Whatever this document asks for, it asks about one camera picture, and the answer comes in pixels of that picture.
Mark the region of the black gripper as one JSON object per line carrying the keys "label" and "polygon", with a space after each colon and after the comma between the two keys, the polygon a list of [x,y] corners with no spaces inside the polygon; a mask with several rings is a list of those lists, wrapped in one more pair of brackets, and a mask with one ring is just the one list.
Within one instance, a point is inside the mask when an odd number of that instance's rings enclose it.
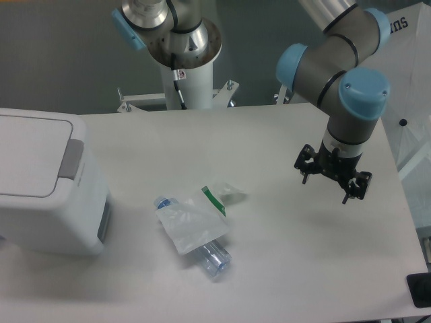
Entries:
{"label": "black gripper", "polygon": [[363,200],[372,180],[371,172],[356,169],[362,157],[361,145],[348,145],[331,141],[329,148],[322,142],[316,152],[309,144],[300,151],[294,168],[300,171],[302,183],[306,184],[310,175],[322,174],[339,184],[347,184],[342,204],[348,199]]}

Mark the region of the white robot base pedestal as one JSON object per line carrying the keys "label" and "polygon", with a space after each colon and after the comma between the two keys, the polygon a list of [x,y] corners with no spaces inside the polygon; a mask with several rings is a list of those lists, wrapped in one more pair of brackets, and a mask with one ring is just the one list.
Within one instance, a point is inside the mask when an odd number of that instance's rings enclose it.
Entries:
{"label": "white robot base pedestal", "polygon": [[206,18],[190,32],[169,31],[149,45],[160,68],[168,110],[212,107],[213,62],[221,49],[220,31]]}

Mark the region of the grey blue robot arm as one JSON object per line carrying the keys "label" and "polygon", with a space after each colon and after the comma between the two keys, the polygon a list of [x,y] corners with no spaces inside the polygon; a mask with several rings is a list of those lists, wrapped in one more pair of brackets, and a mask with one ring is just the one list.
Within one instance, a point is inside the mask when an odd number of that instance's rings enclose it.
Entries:
{"label": "grey blue robot arm", "polygon": [[[289,46],[276,66],[277,80],[324,112],[327,128],[319,149],[305,145],[295,168],[304,178],[321,174],[337,182],[346,199],[363,199],[372,174],[357,170],[363,146],[383,115],[390,84],[362,66],[389,39],[387,16],[355,1],[303,1],[325,35],[317,48]],[[111,14],[119,34],[135,50],[147,49],[162,74],[170,110],[215,108],[213,62],[222,49],[216,25],[200,1],[123,1]]]}

